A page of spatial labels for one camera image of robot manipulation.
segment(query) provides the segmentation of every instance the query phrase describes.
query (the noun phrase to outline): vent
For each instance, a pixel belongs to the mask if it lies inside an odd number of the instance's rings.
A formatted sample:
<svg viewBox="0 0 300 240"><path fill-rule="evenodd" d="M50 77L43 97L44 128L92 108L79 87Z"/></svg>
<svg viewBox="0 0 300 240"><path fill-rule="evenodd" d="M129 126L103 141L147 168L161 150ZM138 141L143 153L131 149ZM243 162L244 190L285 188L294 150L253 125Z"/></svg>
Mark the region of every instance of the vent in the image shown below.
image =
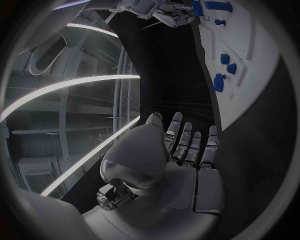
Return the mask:
<svg viewBox="0 0 300 240"><path fill-rule="evenodd" d="M94 76L95 70L95 66L88 64L85 61L81 61L76 76L80 78L91 77Z"/></svg>

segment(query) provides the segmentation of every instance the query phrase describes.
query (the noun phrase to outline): white light strip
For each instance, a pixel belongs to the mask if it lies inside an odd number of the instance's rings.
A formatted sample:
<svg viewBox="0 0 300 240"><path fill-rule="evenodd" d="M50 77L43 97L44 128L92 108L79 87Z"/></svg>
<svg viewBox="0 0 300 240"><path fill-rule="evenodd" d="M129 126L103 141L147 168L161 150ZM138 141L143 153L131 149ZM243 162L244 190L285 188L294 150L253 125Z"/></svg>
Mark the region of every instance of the white light strip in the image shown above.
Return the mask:
<svg viewBox="0 0 300 240"><path fill-rule="evenodd" d="M75 27L75 28L82 28L82 29L90 29L90 30L94 30L94 31L97 31L97 32L101 32L101 33L108 34L108 35L114 36L114 37L116 37L116 38L119 38L117 34L115 34L115 33L113 33L113 32L110 32L110 31L103 30L103 29L98 28L98 27L87 26L87 25L82 25L82 24L75 24L75 23L69 23L69 24L67 25L67 27Z"/></svg>
<svg viewBox="0 0 300 240"><path fill-rule="evenodd" d="M31 101L32 99L35 99L41 95L47 94L49 92L52 92L54 90L58 90L65 87L70 87L77 84L84 84L84 83L90 83L90 82L97 82L97 81L104 81L104 80L113 80L113 79L139 79L140 76L138 75L104 75L104 76L90 76L90 77L83 77L83 78L77 78L72 79L68 81L62 81L55 84L52 84L50 86L43 87L41 89L38 89L34 92L31 92L27 94L24 97L21 97L19 100L15 101L13 104L11 104L8 108L6 108L1 114L0 114L0 123L13 111L15 111L17 108L21 107L25 103Z"/></svg>
<svg viewBox="0 0 300 240"><path fill-rule="evenodd" d="M71 3L67 3L67 4L64 4L64 5L57 6L53 10L67 8L67 7L70 7L70 6L77 5L77 4L83 4L83 3L86 3L86 2L89 2L89 1L90 0L81 0L81 1L71 2Z"/></svg>
<svg viewBox="0 0 300 240"><path fill-rule="evenodd" d="M62 174L60 177L58 177L50 186L48 186L40 195L41 196L48 196L55 188L57 188L64 180L66 180L72 173L74 173L78 168L81 167L86 161L88 161L92 156L94 156L96 153L98 153L101 149L103 149L107 144L109 144L112 140L114 140L117 136L119 136L121 133L123 133L126 129L130 128L132 125L134 125L138 120L140 119L140 116L135 118L133 121L128 123L126 126L121 128L119 131L117 131L115 134L110 136L108 139L106 139L104 142L99 144L97 147L95 147L92 151L90 151L87 155L85 155L82 159L80 159L78 162L76 162L72 167L70 167L64 174Z"/></svg>

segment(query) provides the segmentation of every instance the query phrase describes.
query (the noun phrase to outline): second robotic hand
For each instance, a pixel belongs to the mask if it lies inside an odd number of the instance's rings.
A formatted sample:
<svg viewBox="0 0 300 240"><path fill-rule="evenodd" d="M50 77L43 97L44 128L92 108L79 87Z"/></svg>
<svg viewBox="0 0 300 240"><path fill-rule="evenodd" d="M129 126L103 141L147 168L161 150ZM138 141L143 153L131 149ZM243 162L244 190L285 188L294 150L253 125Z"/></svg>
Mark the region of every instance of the second robotic hand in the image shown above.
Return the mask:
<svg viewBox="0 0 300 240"><path fill-rule="evenodd" d="M170 126L168 127L168 129L166 131L164 144L165 144L166 150L169 153L169 155L171 155L172 149L176 142L177 134L178 134L182 119L183 119L182 113L179 111L176 112L172 119Z"/></svg>
<svg viewBox="0 0 300 240"><path fill-rule="evenodd" d="M215 158L219 153L220 141L217 136L217 127L213 125L209 128L209 136L200 162L200 169L204 170L215 168Z"/></svg>
<svg viewBox="0 0 300 240"><path fill-rule="evenodd" d="M201 133L196 131L188 149L187 156L182 164L184 167L196 167L201 145Z"/></svg>
<svg viewBox="0 0 300 240"><path fill-rule="evenodd" d="M192 124L190 122L187 122L184 125L179 144L172 155L171 162L177 163L181 165L187 155L188 152L188 146L190 143L191 138L191 132L192 132Z"/></svg>

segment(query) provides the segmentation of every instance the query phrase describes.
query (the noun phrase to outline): light strip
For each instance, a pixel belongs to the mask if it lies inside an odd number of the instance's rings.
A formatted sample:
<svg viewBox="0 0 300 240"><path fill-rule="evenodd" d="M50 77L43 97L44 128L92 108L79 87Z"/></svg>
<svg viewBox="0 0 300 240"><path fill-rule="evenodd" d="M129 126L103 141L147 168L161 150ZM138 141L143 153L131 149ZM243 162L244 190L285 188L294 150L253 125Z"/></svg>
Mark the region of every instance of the light strip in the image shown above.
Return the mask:
<svg viewBox="0 0 300 240"><path fill-rule="evenodd" d="M90 0L81 0L81 1L70 2L70 3L64 4L64 5L57 6L53 10L67 8L67 7L70 7L70 6L77 5L77 4L83 4L83 3L86 3L86 2L89 2L89 1Z"/></svg>
<svg viewBox="0 0 300 240"><path fill-rule="evenodd" d="M41 89L38 89L34 92L31 92L24 97L21 97L19 100L15 101L13 104L11 104L8 108L6 108L1 114L0 114L0 123L13 111L15 111L17 108L21 107L25 103L31 101L32 99L35 99L41 95L47 94L49 92L52 92L54 90L58 90L65 87L70 87L77 84L84 84L84 83L90 83L90 82L97 82L97 81L104 81L104 80L113 80L113 79L139 79L140 76L138 75L104 75L104 76L90 76L90 77L83 77L83 78L77 78L72 79L68 81L62 81L58 82L46 87L43 87Z"/></svg>
<svg viewBox="0 0 300 240"><path fill-rule="evenodd" d="M111 31L103 30L103 29L98 28L98 27L93 27L93 26L88 26L88 25L82 25L82 24L75 24L75 23L69 23L67 25L67 27L90 29L90 30L94 30L94 31L97 31L97 32L101 32L101 33L108 34L108 35L114 36L116 38L119 38L117 34L111 32Z"/></svg>
<svg viewBox="0 0 300 240"><path fill-rule="evenodd" d="M58 177L50 186L48 186L40 195L41 196L48 196L55 188L57 188L64 180L66 180L72 173L74 173L78 168L81 167L86 161L88 161L92 156L94 156L96 153L98 153L101 149L103 149L107 144L109 144L112 140L114 140L116 137L118 137L120 134L122 134L126 129L130 128L132 125L134 125L138 120L140 119L140 116L135 118L133 121L128 123L126 126L121 128L119 131L117 131L115 134L110 136L108 139L106 139L104 142L99 144L97 147L95 147L92 151L90 151L87 155L85 155L83 158L81 158L78 162L76 162L72 167L70 167L64 174L62 174L60 177Z"/></svg>

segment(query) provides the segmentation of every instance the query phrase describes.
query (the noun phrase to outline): blue object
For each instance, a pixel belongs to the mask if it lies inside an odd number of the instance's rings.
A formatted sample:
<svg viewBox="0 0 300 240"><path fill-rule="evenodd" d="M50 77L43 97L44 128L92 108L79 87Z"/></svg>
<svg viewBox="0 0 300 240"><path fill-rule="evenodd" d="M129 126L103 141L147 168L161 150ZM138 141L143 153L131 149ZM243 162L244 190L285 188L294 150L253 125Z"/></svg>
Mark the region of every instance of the blue object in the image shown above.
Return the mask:
<svg viewBox="0 0 300 240"><path fill-rule="evenodd" d="M224 24L224 25L226 26L225 20L221 21L221 20L219 20L219 19L216 19L216 20L214 20L214 23L215 23L216 25Z"/></svg>
<svg viewBox="0 0 300 240"><path fill-rule="evenodd" d="M221 54L221 64L228 65L229 64L229 55L228 54Z"/></svg>
<svg viewBox="0 0 300 240"><path fill-rule="evenodd" d="M233 11L233 7L229 2L206 1L205 7L209 10L223 10L230 13Z"/></svg>
<svg viewBox="0 0 300 240"><path fill-rule="evenodd" d="M235 63L230 64L227 66L227 72L229 72L230 74L235 74L237 70L237 65Z"/></svg>
<svg viewBox="0 0 300 240"><path fill-rule="evenodd" d="M203 8L199 1L191 1L190 4L193 6L193 12L195 13L196 17L204 16Z"/></svg>
<svg viewBox="0 0 300 240"><path fill-rule="evenodd" d="M220 77L215 77L213 79L213 87L212 90L216 91L216 92L222 92L224 88L224 80Z"/></svg>
<svg viewBox="0 0 300 240"><path fill-rule="evenodd" d="M216 78L221 78L221 79L226 79L226 75L225 74L221 74L221 73L217 73L215 75Z"/></svg>

